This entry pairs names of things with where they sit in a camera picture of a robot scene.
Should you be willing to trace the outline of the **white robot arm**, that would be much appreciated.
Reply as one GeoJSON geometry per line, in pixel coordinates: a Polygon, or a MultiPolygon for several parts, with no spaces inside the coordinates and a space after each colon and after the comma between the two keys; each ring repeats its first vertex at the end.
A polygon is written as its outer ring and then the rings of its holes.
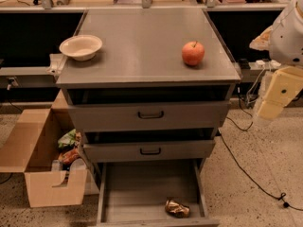
{"type": "Polygon", "coordinates": [[[249,47],[281,64],[261,80],[254,121],[269,123],[303,90],[303,0],[292,0],[249,47]]]}

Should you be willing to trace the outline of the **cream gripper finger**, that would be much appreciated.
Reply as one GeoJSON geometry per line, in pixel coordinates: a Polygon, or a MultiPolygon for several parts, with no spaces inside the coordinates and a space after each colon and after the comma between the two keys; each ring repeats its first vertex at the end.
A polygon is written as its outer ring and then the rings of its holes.
{"type": "Polygon", "coordinates": [[[256,121],[272,121],[303,89],[303,68],[286,66],[266,72],[255,104],[256,121]]]}
{"type": "Polygon", "coordinates": [[[249,44],[249,47],[258,51],[269,51],[271,48],[272,31],[273,27],[268,26],[249,44]]]}

